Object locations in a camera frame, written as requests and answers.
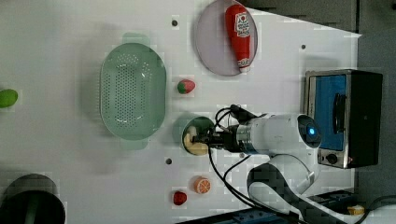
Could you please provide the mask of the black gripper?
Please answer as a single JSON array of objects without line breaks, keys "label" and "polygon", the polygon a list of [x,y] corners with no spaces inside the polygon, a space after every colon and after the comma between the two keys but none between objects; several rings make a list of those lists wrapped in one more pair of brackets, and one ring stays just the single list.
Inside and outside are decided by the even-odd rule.
[{"label": "black gripper", "polygon": [[225,149],[232,153],[240,151],[240,146],[236,140],[237,126],[230,126],[227,131],[215,132],[211,129],[208,135],[199,134],[192,138],[193,143],[207,144],[209,147]]}]

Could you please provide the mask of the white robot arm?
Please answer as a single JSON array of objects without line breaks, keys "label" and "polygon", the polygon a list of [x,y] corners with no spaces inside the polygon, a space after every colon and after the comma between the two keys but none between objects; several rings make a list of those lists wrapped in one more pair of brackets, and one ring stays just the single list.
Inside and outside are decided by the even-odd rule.
[{"label": "white robot arm", "polygon": [[215,148],[267,156],[269,161],[248,172],[243,201],[306,224],[358,222],[357,217],[334,212],[305,195],[319,175],[321,133],[312,118],[304,114],[230,113],[237,120],[235,125],[222,127],[215,123],[207,128],[186,128],[183,147],[190,152]]}]

